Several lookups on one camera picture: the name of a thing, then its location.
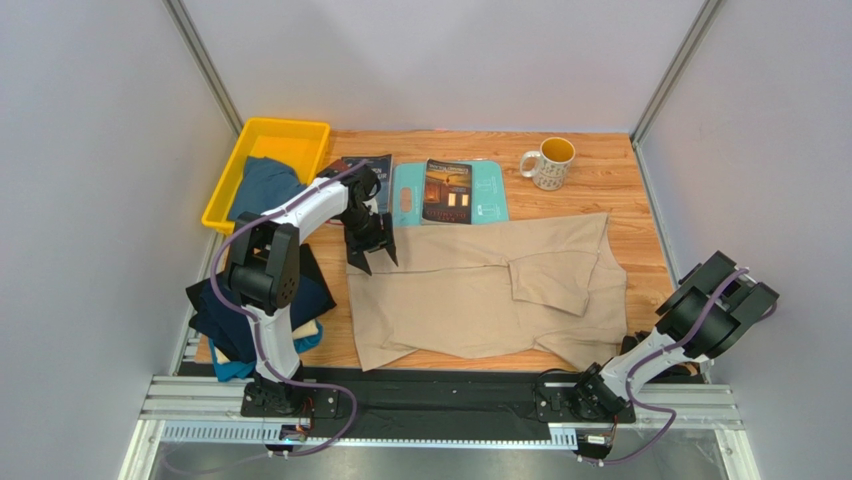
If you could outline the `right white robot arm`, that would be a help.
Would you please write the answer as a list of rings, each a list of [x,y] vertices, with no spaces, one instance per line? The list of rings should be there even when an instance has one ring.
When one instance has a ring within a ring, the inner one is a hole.
[[[637,404],[650,380],[682,363],[715,359],[770,316],[780,294],[717,251],[679,281],[656,310],[659,321],[638,343],[592,364],[568,395],[585,421],[609,420]]]

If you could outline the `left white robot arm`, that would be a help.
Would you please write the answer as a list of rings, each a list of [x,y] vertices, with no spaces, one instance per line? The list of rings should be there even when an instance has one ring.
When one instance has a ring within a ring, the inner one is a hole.
[[[397,258],[392,216],[367,206],[381,182],[366,162],[327,170],[306,189],[262,215],[241,215],[218,252],[234,299],[225,306],[244,315],[256,351],[256,371],[271,382],[301,386],[301,367],[292,338],[291,304],[300,281],[300,247],[327,220],[344,226],[347,262],[372,272],[368,254]]]

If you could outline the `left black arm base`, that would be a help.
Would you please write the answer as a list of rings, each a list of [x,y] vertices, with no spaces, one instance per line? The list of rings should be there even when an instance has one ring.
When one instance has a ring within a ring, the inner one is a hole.
[[[293,387],[255,379],[243,390],[240,413],[248,418],[334,418],[339,394],[335,389]]]

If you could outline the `beige t shirt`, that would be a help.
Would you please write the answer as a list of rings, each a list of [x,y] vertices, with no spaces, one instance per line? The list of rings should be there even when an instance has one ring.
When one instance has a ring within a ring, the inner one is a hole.
[[[398,229],[396,259],[347,271],[361,368],[418,350],[608,361],[627,332],[627,274],[607,234],[604,213]]]

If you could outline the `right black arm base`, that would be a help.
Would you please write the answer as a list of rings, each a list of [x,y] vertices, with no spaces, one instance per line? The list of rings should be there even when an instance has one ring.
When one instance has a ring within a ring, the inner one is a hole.
[[[582,373],[550,369],[533,386],[536,412],[543,422],[636,422],[633,405],[604,384],[602,366],[593,363]]]

